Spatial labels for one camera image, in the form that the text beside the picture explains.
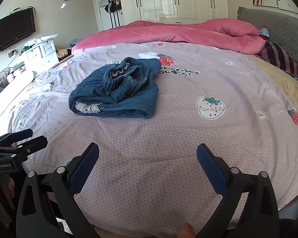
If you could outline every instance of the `power outlet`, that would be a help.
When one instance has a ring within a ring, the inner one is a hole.
[[[10,53],[8,53],[8,58],[11,58],[15,54],[16,54],[16,51],[15,50],[12,50]]]

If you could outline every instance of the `denim clothing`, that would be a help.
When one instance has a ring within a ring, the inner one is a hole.
[[[151,118],[156,107],[158,59],[125,58],[105,65],[77,85],[69,97],[70,109],[98,117]]]

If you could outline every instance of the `pink bed sheet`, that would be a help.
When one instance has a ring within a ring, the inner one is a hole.
[[[212,19],[204,23],[176,25],[135,21],[128,25],[91,34],[73,51],[118,43],[184,42],[256,55],[265,41],[250,23],[234,19]]]

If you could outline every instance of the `wall-mounted tv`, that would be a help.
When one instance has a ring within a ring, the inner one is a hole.
[[[0,20],[0,51],[35,32],[33,8],[14,12]]]

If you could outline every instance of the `gray headboard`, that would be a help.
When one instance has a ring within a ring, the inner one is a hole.
[[[298,18],[266,10],[239,7],[237,18],[260,28],[269,30],[269,41],[283,45],[293,60],[298,63]]]

